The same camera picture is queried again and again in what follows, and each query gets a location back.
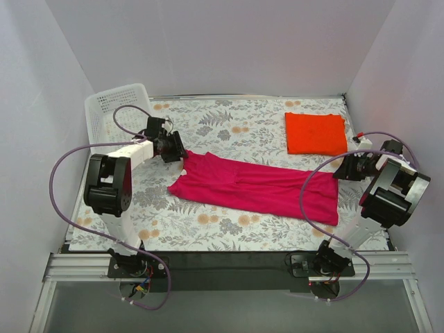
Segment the white plastic basket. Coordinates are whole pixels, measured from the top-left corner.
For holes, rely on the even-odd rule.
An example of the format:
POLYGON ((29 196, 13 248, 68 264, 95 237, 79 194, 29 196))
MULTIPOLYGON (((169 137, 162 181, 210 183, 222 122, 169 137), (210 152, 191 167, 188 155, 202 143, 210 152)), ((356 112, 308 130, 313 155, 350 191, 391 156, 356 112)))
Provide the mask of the white plastic basket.
POLYGON ((141 83, 124 85, 93 94, 85 99, 87 133, 91 144, 127 142, 146 127, 148 115, 155 113, 146 88, 141 83))

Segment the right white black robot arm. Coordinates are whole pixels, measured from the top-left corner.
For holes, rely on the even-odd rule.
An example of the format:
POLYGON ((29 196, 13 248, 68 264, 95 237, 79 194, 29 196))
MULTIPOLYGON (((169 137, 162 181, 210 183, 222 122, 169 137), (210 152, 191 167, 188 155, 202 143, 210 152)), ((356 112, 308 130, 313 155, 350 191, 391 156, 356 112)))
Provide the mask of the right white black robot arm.
POLYGON ((340 236, 344 242, 331 238, 320 244, 313 260, 319 275, 341 274, 351 265, 353 250, 376 232, 404 225, 413 214, 431 178, 405 161, 403 148, 398 140, 387 140, 381 146, 383 153, 349 155, 334 172, 338 180, 372 180, 355 219, 340 236))

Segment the magenta t shirt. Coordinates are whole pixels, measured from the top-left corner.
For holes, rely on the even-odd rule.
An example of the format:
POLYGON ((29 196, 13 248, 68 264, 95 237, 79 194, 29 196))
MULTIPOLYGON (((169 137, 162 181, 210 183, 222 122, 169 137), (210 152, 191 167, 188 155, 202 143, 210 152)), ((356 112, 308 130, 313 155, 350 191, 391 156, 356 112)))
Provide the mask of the magenta t shirt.
POLYGON ((188 153, 169 193, 185 200, 336 226, 339 183, 331 173, 283 169, 188 153))

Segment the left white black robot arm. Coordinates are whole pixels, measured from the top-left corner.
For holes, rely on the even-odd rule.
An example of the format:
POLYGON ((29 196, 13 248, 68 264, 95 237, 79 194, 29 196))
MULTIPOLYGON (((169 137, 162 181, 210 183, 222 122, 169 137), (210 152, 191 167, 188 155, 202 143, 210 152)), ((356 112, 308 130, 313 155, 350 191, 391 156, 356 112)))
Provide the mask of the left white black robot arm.
POLYGON ((187 157, 178 131, 173 130, 170 119, 150 117, 146 129, 134 139, 111 153, 93 154, 89 159, 84 189, 84 202, 98 214, 116 244, 108 249, 118 268, 138 278, 148 268, 148 260, 135 250, 141 248, 131 222, 133 197, 132 171, 145 161, 160 156, 165 163, 177 162, 187 157))

